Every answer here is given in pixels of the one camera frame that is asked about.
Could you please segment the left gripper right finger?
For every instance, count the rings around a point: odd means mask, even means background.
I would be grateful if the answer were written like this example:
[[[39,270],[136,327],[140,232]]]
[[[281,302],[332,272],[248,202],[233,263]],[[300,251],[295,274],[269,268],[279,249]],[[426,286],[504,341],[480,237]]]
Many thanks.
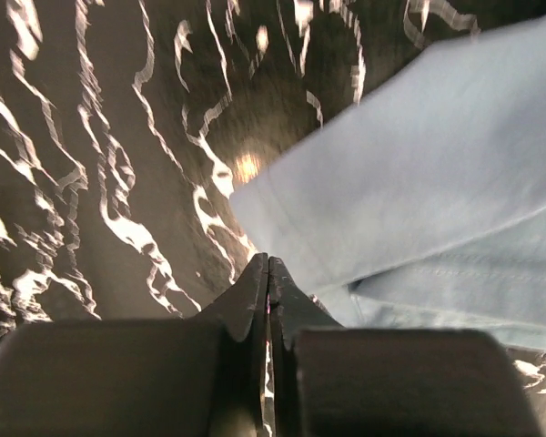
[[[283,436],[538,436],[507,353],[475,330],[347,329],[269,261]]]

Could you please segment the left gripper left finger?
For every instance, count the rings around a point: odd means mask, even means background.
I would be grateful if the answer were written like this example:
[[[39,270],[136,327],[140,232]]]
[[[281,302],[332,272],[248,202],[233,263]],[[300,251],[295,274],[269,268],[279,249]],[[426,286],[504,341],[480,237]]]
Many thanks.
[[[0,341],[0,436],[245,436],[262,424],[268,258],[187,319],[26,324]]]

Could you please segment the grey-blue t shirt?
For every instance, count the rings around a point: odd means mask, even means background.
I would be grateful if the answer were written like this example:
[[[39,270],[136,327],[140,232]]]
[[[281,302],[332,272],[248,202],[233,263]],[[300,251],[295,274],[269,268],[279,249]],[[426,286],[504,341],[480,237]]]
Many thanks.
[[[430,46],[230,205],[346,327],[546,351],[546,16]]]

